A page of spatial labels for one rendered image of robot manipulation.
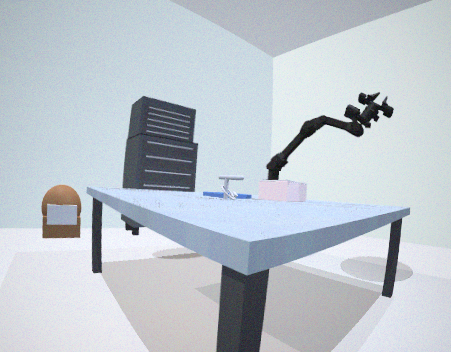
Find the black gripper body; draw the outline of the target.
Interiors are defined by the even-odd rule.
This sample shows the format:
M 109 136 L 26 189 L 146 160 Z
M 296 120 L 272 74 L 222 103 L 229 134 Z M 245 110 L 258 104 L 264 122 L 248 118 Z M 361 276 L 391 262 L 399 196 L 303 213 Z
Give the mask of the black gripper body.
M 393 110 L 394 108 L 390 105 L 379 105 L 373 101 L 371 101 L 371 98 L 367 97 L 366 94 L 364 93 L 360 93 L 359 97 L 358 97 L 358 102 L 363 104 L 363 105 L 368 105 L 365 106 L 366 108 L 364 110 L 367 110 L 368 112 L 372 113 L 373 117 L 374 115 L 380 110 L 383 111 L 383 115 L 391 118 L 392 114 L 393 114 Z M 366 98 L 366 99 L 365 99 Z

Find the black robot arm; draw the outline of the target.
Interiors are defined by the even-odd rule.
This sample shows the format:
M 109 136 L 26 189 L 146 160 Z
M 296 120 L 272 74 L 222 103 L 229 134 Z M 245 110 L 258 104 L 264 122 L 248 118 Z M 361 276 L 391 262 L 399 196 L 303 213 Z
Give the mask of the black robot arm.
M 361 137 L 364 134 L 362 125 L 366 128 L 371 128 L 371 119 L 373 118 L 374 121 L 377 122 L 379 120 L 378 118 L 380 118 L 377 115 L 379 112 L 377 112 L 374 117 L 372 113 L 367 110 L 360 113 L 360 109 L 349 104 L 346 107 L 344 116 L 352 119 L 352 122 L 343 122 L 339 119 L 327 117 L 325 115 L 306 120 L 300 128 L 300 133 L 284 148 L 283 152 L 275 154 L 266 165 L 269 170 L 268 180 L 279 180 L 279 171 L 287 164 L 287 157 L 289 157 L 306 138 L 316 133 L 321 127 L 330 125 L 344 129 L 356 137 Z M 360 122 L 360 124 L 358 122 Z

